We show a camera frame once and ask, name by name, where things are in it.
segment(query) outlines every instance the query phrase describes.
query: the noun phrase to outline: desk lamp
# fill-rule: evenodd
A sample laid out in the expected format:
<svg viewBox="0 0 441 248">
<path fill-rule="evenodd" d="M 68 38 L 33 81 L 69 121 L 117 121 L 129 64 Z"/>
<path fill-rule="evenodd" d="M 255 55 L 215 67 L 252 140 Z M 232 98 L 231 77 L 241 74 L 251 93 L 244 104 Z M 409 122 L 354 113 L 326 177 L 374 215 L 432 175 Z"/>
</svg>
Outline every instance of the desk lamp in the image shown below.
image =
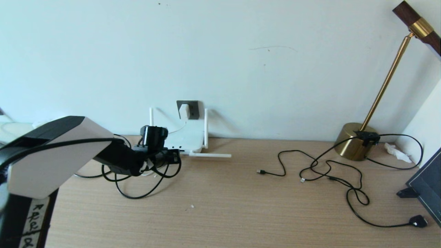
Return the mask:
<svg viewBox="0 0 441 248">
<path fill-rule="evenodd" d="M 356 137 L 356 132 L 365 131 L 376 133 L 375 129 L 369 127 L 367 124 L 377 108 L 377 105 L 380 102 L 381 97 L 383 96 L 386 87 L 389 84 L 396 67 L 398 66 L 398 63 L 404 54 L 404 51 L 406 51 L 410 39 L 413 36 L 421 40 L 423 43 L 426 43 L 429 48 L 433 49 L 438 58 L 441 56 L 441 39 L 439 35 L 423 17 L 421 17 L 408 3 L 406 3 L 406 1 L 401 2 L 396 8 L 393 9 L 393 12 L 401 19 L 401 21 L 406 24 L 406 26 L 409 28 L 410 34 L 404 37 L 404 40 L 396 54 L 395 60 L 393 61 L 386 79 L 384 80 L 384 83 L 377 94 L 377 98 L 375 98 L 375 101 L 372 104 L 372 107 L 370 108 L 364 122 L 362 124 L 354 122 L 346 123 L 338 135 L 336 144 L 346 139 Z M 364 142 L 362 139 L 354 138 L 337 146 L 335 150 L 344 158 L 354 161 L 361 161 L 365 159 L 375 144 L 375 141 Z"/>
</svg>

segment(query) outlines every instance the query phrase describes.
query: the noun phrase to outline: brass lamp base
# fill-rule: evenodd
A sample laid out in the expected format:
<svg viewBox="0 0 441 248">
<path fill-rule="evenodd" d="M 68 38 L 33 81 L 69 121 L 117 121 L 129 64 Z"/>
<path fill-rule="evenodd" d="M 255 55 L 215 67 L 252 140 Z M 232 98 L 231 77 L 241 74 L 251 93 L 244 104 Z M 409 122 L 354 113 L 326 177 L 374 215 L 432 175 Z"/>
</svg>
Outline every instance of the brass lamp base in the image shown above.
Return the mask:
<svg viewBox="0 0 441 248">
<path fill-rule="evenodd" d="M 335 144 L 352 137 L 356 137 L 354 131 L 358 131 L 362 126 L 361 123 L 346 123 L 341 129 Z M 375 129 L 366 126 L 366 132 L 377 132 Z M 370 150 L 374 146 L 374 142 L 369 142 L 367 146 L 363 146 L 363 141 L 361 139 L 351 139 L 348 140 L 335 148 L 335 151 L 342 157 L 353 160 L 362 161 L 369 154 Z"/>
</svg>

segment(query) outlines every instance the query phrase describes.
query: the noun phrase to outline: power cord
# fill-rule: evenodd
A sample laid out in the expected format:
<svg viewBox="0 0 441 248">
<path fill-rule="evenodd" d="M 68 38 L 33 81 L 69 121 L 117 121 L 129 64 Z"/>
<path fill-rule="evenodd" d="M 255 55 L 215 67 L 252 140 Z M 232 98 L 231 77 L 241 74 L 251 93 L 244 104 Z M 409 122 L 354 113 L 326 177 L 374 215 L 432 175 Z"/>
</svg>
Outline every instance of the power cord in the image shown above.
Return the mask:
<svg viewBox="0 0 441 248">
<path fill-rule="evenodd" d="M 129 141 L 126 137 L 124 137 L 124 136 L 122 136 L 122 135 L 119 135 L 119 134 L 113 134 L 113 135 L 114 135 L 114 136 L 118 136 L 118 137 L 123 138 L 123 139 L 126 141 L 126 144 L 127 144 L 130 148 L 132 148 L 132 144 L 130 144 L 130 141 Z M 95 176 L 83 176 L 83 175 L 79 175 L 79 174 L 75 173 L 74 176 L 79 177 L 79 178 L 91 179 L 91 178 L 99 178 L 99 177 L 103 177 L 104 175 L 108 175 L 108 174 L 110 174 L 110 173 L 112 173 L 112 172 L 111 172 L 111 171 L 108 171 L 108 172 L 106 172 L 106 173 L 102 173 L 102 174 L 95 175 Z"/>
<path fill-rule="evenodd" d="M 382 135 L 380 135 L 380 136 L 406 136 L 406 137 L 410 137 L 410 138 L 412 138 L 413 140 L 415 140 L 415 141 L 418 143 L 418 145 L 419 145 L 419 147 L 420 147 L 420 149 L 421 149 L 421 155 L 420 155 L 420 159 L 419 159 L 419 161 L 415 164 L 415 166 L 412 166 L 412 167 L 409 167 L 409 168 L 399 168 L 399 167 L 394 167 L 394 166 L 390 166 L 390 165 L 385 165 L 385 164 L 383 164 L 383 163 L 380 163 L 380 162 L 377 162 L 377 161 L 371 160 L 371 159 L 369 159 L 369 158 L 366 158 L 367 160 L 372 161 L 372 162 L 374 162 L 374 163 L 377 163 L 377 164 L 379 164 L 379 165 L 387 166 L 387 167 L 394 168 L 394 169 L 412 169 L 412 168 L 417 167 L 419 164 L 421 164 L 422 157 L 423 157 L 423 148 L 422 148 L 421 143 L 420 143 L 417 139 L 415 139 L 414 137 L 412 137 L 412 136 L 410 136 L 410 135 L 402 135 L 402 134 L 382 134 Z M 367 206 L 367 205 L 369 205 L 369 203 L 370 203 L 370 199 L 369 199 L 368 195 L 367 195 L 363 190 L 361 190 L 361 189 L 362 189 L 362 186 L 363 186 L 363 184 L 362 184 L 363 174 L 362 174 L 362 172 L 361 172 L 359 169 L 357 169 L 357 168 L 354 167 L 354 166 L 351 166 L 351 165 L 348 165 L 348 164 L 344 164 L 344 163 L 340 163 L 340 162 L 337 162 L 337 161 L 334 161 L 334 160 L 326 160 L 325 162 L 326 162 L 327 166 L 329 167 L 328 171 L 326 171 L 325 173 L 321 173 L 321 172 L 318 172 L 318 171 L 314 170 L 314 167 L 316 167 L 316 166 L 318 165 L 318 160 L 319 160 L 319 158 L 321 158 L 322 156 L 324 156 L 326 153 L 328 153 L 329 151 L 331 151 L 332 149 L 334 149 L 334 148 L 337 147 L 338 145 L 340 145 L 340 144 L 342 144 L 342 143 L 344 143 L 344 142 L 346 142 L 346 141 L 348 141 L 348 140 L 355 139 L 355 138 L 358 138 L 358 137 L 348 138 L 348 139 L 345 139 L 345 140 L 343 140 L 343 141 L 341 141 L 341 142 L 339 142 L 339 143 L 333 145 L 331 148 L 329 148 L 328 150 L 326 150 L 325 152 L 323 152 L 321 155 L 319 155 L 319 156 L 316 157 L 316 158 L 310 156 L 309 154 L 307 154 L 307 153 L 305 153 L 304 151 L 301 151 L 301 150 L 284 150 L 284 151 L 281 151 L 281 152 L 279 152 L 279 154 L 277 155 L 277 158 L 279 159 L 280 165 L 281 165 L 282 168 L 283 168 L 283 171 L 284 171 L 283 174 L 269 173 L 269 172 L 266 172 L 266 171 L 264 171 L 264 170 L 258 170 L 257 172 L 260 173 L 260 174 L 270 174 L 270 175 L 275 175 L 275 176 L 278 176 L 278 177 L 284 177 L 284 176 L 286 175 L 286 169 L 285 169 L 285 166 L 284 166 L 284 164 L 283 164 L 283 162 L 282 162 L 282 160 L 281 160 L 281 158 L 280 158 L 280 155 L 283 154 L 283 153 L 287 153 L 287 152 L 300 152 L 300 153 L 302 153 L 302 154 L 304 154 L 304 155 L 310 157 L 311 159 L 313 159 L 313 161 L 311 162 L 311 164 L 310 164 L 309 167 L 304 168 L 304 169 L 302 169 L 302 170 L 299 172 L 299 176 L 300 176 L 300 178 L 301 178 L 300 181 L 303 183 L 303 182 L 305 182 L 305 181 L 314 181 L 314 180 L 318 180 L 318 179 L 320 179 L 320 178 L 322 178 L 322 177 L 327 177 L 329 180 L 339 182 L 339 183 L 341 183 L 342 185 L 348 187 L 349 189 L 346 191 L 346 202 L 348 203 L 348 205 L 349 205 L 350 209 L 352 210 L 352 212 L 353 212 L 353 213 L 354 213 L 354 214 L 355 214 L 360 220 L 362 220 L 363 222 L 365 222 L 365 223 L 367 223 L 367 224 L 369 224 L 369 225 L 373 225 L 373 226 L 376 226 L 376 227 L 383 227 L 383 228 L 400 227 L 400 226 L 407 226 L 407 225 L 412 225 L 412 226 L 415 226 L 415 227 L 425 227 L 425 226 L 427 226 L 427 221 L 426 221 L 426 220 L 424 219 L 424 217 L 421 216 L 421 215 L 416 215 L 416 216 L 410 218 L 408 223 L 398 224 L 398 225 L 377 225 L 377 224 L 371 223 L 371 222 L 367 221 L 366 219 L 364 219 L 363 217 L 361 217 L 360 214 L 358 214 L 357 211 L 355 211 L 354 207 L 352 206 L 352 204 L 351 204 L 351 202 L 350 202 L 350 200 L 349 200 L 349 193 L 350 193 L 351 191 L 353 191 L 353 192 L 355 193 L 355 196 L 356 196 L 356 198 L 357 198 L 357 200 L 358 200 L 358 202 L 359 202 L 360 204 L 362 204 L 362 205 L 364 205 L 364 206 Z M 335 163 L 335 164 L 337 164 L 337 165 L 348 166 L 348 167 L 350 167 L 350 168 L 355 169 L 355 170 L 360 174 L 360 179 L 359 179 L 360 186 L 359 186 L 359 187 L 355 187 L 354 185 L 352 185 L 351 183 L 349 183 L 349 182 L 346 181 L 345 179 L 338 178 L 338 177 L 333 177 L 333 176 L 329 176 L 328 174 L 329 174 L 329 172 L 331 172 L 331 169 L 332 169 L 332 166 L 331 166 L 330 163 Z M 303 173 L 304 171 L 306 171 L 306 170 L 309 170 L 309 169 L 310 169 L 312 172 L 318 174 L 319 176 L 316 177 L 316 178 L 312 178 L 312 179 L 306 179 L 306 178 L 304 178 L 304 177 L 302 176 L 302 173 Z M 359 193 L 360 193 L 361 195 L 364 196 L 364 198 L 366 199 L 365 202 L 362 201 L 362 200 L 360 199 Z"/>
<path fill-rule="evenodd" d="M 168 170 L 169 165 L 170 165 L 170 164 L 167 164 L 167 166 L 165 167 L 164 175 L 167 173 L 167 170 Z M 159 186 L 159 184 L 162 182 L 163 179 L 164 179 L 164 177 L 161 176 L 161 179 L 158 181 L 158 183 L 155 185 L 155 187 L 153 187 L 153 188 L 152 188 L 149 192 L 147 192 L 146 194 L 144 194 L 144 195 L 140 195 L 140 196 L 130 196 L 130 195 L 126 195 L 125 193 L 123 193 L 123 192 L 121 191 L 119 185 L 118 185 L 118 180 L 116 179 L 116 174 L 115 174 L 115 185 L 116 185 L 116 189 L 118 190 L 118 192 L 119 192 L 122 196 L 124 196 L 125 198 L 128 198 L 128 199 L 135 200 L 135 199 L 141 199 L 141 198 L 144 198 L 144 197 L 147 197 L 148 195 L 150 195 L 150 194 L 151 194 L 151 193 L 152 193 L 152 192 L 153 192 L 153 191 Z"/>
</svg>

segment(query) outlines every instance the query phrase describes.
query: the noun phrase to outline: handwritten label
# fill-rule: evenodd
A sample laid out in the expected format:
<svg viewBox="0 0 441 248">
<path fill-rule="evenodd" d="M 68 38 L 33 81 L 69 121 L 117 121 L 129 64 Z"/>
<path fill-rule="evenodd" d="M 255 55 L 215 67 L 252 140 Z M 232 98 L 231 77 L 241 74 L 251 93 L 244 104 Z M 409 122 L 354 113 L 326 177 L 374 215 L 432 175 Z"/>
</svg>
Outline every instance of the handwritten label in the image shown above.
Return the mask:
<svg viewBox="0 0 441 248">
<path fill-rule="evenodd" d="M 49 197 L 44 199 L 32 199 L 26 218 L 25 228 L 23 229 L 23 237 L 20 241 L 20 248 L 36 247 L 40 236 L 39 230 L 46 215 Z"/>
</svg>

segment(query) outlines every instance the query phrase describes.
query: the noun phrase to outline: white cable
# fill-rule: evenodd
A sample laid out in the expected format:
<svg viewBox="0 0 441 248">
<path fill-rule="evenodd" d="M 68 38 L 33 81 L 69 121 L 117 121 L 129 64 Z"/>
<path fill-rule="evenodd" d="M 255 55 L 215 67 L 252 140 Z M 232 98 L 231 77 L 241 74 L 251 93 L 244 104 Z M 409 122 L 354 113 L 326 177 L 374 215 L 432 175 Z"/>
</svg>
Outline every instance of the white cable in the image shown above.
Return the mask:
<svg viewBox="0 0 441 248">
<path fill-rule="evenodd" d="M 187 125 L 187 122 L 185 122 L 184 125 L 183 125 L 181 128 L 179 128 L 178 130 L 175 130 L 175 131 L 173 131 L 173 132 L 168 132 L 168 133 L 171 134 L 171 133 L 177 132 L 177 131 L 181 130 L 182 128 L 184 128 L 185 125 Z"/>
</svg>

